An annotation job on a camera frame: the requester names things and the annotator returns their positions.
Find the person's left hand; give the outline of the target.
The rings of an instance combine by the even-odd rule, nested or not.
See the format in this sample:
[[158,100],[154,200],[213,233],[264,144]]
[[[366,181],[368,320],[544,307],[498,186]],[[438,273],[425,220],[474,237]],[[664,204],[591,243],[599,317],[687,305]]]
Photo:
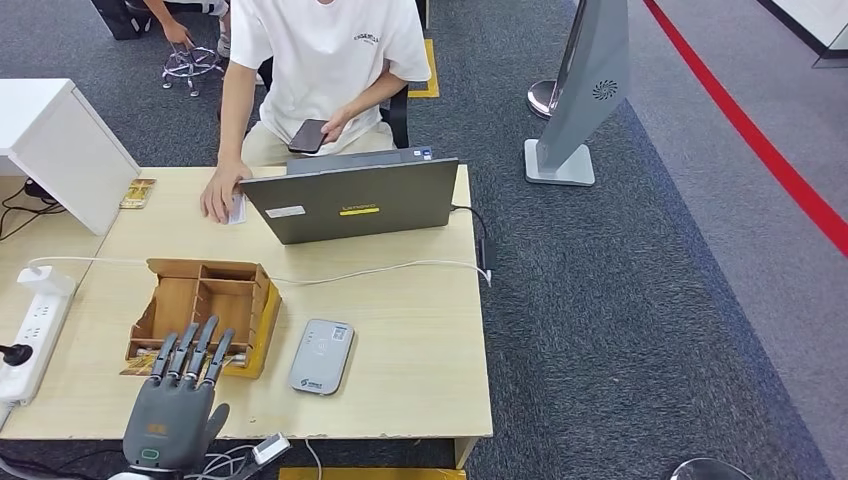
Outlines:
[[339,108],[322,126],[323,144],[334,143],[338,140],[346,125],[356,116],[350,106]]

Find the person's right hand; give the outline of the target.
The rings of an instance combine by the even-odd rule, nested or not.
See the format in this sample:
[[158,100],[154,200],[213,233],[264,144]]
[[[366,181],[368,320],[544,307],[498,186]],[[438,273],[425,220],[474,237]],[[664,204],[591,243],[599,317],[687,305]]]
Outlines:
[[200,195],[202,215],[219,224],[228,223],[234,212],[233,196],[238,185],[251,177],[252,171],[243,162],[219,163]]

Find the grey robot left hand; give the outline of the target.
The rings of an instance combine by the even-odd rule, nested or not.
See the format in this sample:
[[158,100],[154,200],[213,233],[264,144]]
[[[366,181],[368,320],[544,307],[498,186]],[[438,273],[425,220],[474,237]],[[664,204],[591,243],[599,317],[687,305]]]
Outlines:
[[227,328],[209,353],[219,317],[170,333],[143,382],[123,436],[128,472],[143,478],[181,476],[200,462],[230,407],[214,407],[216,384],[235,331]]

